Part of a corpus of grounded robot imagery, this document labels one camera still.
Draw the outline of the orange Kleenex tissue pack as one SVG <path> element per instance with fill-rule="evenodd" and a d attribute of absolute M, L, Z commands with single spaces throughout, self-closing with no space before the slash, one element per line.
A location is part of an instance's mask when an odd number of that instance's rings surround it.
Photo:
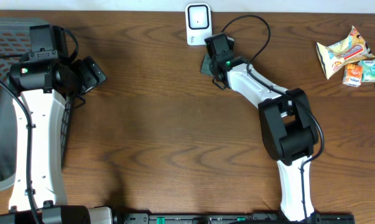
<path fill-rule="evenodd" d="M 343 73 L 342 84 L 359 87 L 361 85 L 363 68 L 355 64 L 347 64 Z"/>

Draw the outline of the yellow wet wipes pack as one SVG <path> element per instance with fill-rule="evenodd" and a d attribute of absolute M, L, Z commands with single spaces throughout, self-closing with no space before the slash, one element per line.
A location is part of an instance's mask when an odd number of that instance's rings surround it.
<path fill-rule="evenodd" d="M 375 57 L 368 43 L 355 26 L 352 26 L 345 39 L 329 46 L 317 42 L 315 48 L 327 80 L 348 63 Z"/>

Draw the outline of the green Kleenex tissue pack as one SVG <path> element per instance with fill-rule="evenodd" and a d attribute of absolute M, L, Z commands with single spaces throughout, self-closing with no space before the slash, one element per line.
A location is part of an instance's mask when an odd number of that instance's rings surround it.
<path fill-rule="evenodd" d="M 361 60 L 358 65 L 362 67 L 362 82 L 375 82 L 375 60 Z"/>

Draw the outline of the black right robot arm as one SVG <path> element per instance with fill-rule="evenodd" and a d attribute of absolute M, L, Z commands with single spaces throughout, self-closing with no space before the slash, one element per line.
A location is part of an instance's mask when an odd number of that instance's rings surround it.
<path fill-rule="evenodd" d="M 213 75 L 213 83 L 240 93 L 259 112 L 264 147 L 279 169 L 282 214 L 290 222 L 307 222 L 315 211 L 309 175 L 320 139 L 306 94 L 272 83 L 244 57 L 235 57 L 234 40 L 224 33 L 206 38 L 205 45 L 203 66 Z"/>

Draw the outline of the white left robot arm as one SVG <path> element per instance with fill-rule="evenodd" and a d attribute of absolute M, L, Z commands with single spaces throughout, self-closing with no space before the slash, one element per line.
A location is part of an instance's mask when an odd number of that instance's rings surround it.
<path fill-rule="evenodd" d="M 3 85 L 16 112 L 17 149 L 9 211 L 0 223 L 116 223 L 111 207 L 69 205 L 62 178 L 63 115 L 106 75 L 91 57 L 68 52 L 68 29 L 47 24 L 29 32 L 32 49 Z"/>

